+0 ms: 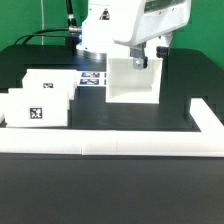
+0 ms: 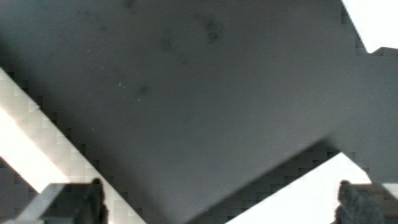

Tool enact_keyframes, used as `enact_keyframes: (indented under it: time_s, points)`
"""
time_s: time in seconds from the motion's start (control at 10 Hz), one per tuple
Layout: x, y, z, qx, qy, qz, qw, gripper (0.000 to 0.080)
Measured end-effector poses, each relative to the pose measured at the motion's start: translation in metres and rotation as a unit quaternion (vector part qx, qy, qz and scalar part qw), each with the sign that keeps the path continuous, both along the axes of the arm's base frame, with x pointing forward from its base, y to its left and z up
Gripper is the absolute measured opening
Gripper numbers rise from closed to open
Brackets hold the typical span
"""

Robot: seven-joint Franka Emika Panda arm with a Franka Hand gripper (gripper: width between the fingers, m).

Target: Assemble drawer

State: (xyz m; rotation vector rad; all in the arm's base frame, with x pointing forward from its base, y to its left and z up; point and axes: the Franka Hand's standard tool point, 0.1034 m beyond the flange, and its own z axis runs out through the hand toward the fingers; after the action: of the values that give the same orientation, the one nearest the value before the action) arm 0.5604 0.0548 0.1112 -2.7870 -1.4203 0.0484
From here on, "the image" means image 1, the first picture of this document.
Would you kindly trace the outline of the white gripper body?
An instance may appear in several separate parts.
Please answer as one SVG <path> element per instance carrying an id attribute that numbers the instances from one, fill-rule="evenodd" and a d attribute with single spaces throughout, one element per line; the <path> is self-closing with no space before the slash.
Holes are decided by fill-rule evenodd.
<path id="1" fill-rule="evenodd" d="M 112 39 L 136 46 L 185 26 L 191 0 L 112 0 Z"/>

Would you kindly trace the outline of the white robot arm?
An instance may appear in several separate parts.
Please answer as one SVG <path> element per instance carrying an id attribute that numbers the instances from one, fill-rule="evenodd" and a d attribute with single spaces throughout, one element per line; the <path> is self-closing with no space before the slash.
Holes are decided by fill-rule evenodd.
<path id="1" fill-rule="evenodd" d="M 132 59 L 145 69 L 163 58 L 174 32 L 190 18 L 191 0 L 88 0 L 78 52 L 109 60 Z"/>

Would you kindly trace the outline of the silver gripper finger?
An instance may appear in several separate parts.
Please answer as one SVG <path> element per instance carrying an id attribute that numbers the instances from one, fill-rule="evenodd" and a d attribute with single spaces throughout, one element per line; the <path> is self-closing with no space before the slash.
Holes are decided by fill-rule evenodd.
<path id="1" fill-rule="evenodd" d="M 167 33 L 159 37 L 159 43 L 156 46 L 156 56 L 166 58 L 169 55 L 169 48 L 173 40 L 173 33 Z"/>
<path id="2" fill-rule="evenodd" d="M 148 58 L 145 55 L 146 43 L 138 44 L 130 48 L 130 56 L 133 58 L 133 67 L 135 69 L 146 69 Z"/>

